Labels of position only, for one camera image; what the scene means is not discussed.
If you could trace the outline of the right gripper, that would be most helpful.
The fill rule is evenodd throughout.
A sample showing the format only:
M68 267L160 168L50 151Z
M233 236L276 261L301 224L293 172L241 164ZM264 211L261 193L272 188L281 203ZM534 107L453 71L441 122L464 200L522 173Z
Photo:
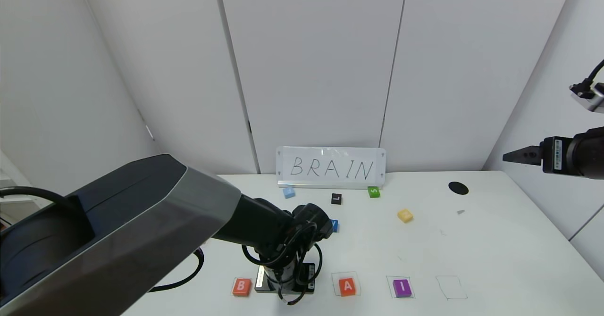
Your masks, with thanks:
M548 174L588 179L604 178L604 128L589 129L573 138L548 137L542 146L505 153L505 163L541 166Z

